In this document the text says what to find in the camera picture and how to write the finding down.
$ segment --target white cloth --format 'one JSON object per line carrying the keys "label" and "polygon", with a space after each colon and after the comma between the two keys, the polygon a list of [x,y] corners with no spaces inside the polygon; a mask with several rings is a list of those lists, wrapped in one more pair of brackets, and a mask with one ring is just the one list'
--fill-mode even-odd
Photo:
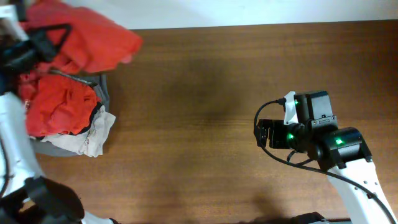
{"label": "white cloth", "polygon": [[98,157],[103,154],[103,145],[116,117],[105,111],[102,106],[94,115],[90,130],[76,136],[54,134],[46,136],[43,142],[51,142],[54,146],[75,152],[79,155]]}

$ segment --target gray cloth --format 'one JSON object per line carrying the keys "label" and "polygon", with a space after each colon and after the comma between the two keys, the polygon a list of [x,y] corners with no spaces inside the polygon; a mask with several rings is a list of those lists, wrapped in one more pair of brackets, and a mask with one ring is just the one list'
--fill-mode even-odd
{"label": "gray cloth", "polygon": [[[95,94],[101,98],[101,103],[102,105],[105,106],[105,111],[109,112],[110,100],[109,100],[108,88],[106,87],[106,75],[101,74],[97,76],[78,77],[78,78],[94,83],[93,89],[95,91]],[[54,146],[53,144],[51,144],[51,142],[40,142],[31,139],[30,143],[32,144],[33,150],[39,154],[55,156],[55,157],[79,156],[75,152],[70,152],[68,150]]]}

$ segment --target red cloth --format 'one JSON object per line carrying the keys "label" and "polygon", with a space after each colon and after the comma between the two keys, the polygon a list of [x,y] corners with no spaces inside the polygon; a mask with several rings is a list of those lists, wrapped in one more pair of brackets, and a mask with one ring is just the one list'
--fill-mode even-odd
{"label": "red cloth", "polygon": [[[69,23],[72,32],[52,63],[41,63],[39,69],[55,67],[65,73],[80,70],[89,73],[112,70],[119,62],[131,61],[132,54],[142,45],[142,39],[133,32],[115,24],[104,16],[85,7],[71,7],[57,0],[42,0],[27,10],[26,28],[37,28]],[[48,32],[58,43],[64,30]]]}
{"label": "red cloth", "polygon": [[90,125],[91,112],[101,101],[91,87],[60,75],[45,75],[37,86],[34,94],[25,89],[26,96],[34,95],[26,119],[30,136],[78,134]]}

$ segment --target wooden surface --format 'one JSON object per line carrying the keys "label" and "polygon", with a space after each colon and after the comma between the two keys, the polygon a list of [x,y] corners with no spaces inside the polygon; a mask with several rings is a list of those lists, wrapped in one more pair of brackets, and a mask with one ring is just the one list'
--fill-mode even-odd
{"label": "wooden surface", "polygon": [[[314,211],[347,217],[325,176],[273,161],[252,135],[264,102],[291,90],[328,90],[340,127],[357,127],[367,140],[398,214],[397,21],[137,33],[145,45],[135,61],[109,74],[118,118],[107,153],[38,156],[87,210],[124,224],[236,223]],[[272,106],[261,116],[284,113]]]}

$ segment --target robotic arm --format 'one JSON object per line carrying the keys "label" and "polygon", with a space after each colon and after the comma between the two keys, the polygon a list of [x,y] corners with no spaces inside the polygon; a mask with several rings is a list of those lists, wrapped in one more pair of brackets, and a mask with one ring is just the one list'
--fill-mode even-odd
{"label": "robotic arm", "polygon": [[[271,103],[284,107],[284,120],[260,119],[257,123],[259,112]],[[364,138],[355,128],[338,128],[326,91],[291,91],[284,98],[265,104],[257,112],[254,135],[257,145],[279,162],[326,174],[354,224],[397,223]],[[283,161],[266,149],[267,140],[273,149],[307,153],[310,159],[300,164],[290,163],[290,158]],[[310,161],[317,161],[320,169],[303,166]]]}

